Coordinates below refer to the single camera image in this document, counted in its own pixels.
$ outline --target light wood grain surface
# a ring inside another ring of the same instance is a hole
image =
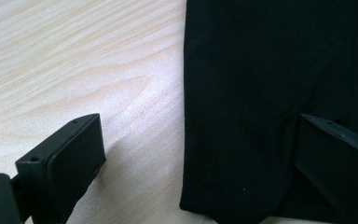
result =
[[[185,13],[184,0],[0,1],[0,173],[100,113],[107,162],[69,223],[214,223],[178,207]]]

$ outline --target black fabric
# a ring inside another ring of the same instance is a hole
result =
[[[300,113],[358,133],[358,1],[188,0],[180,207],[341,223],[292,165]]]

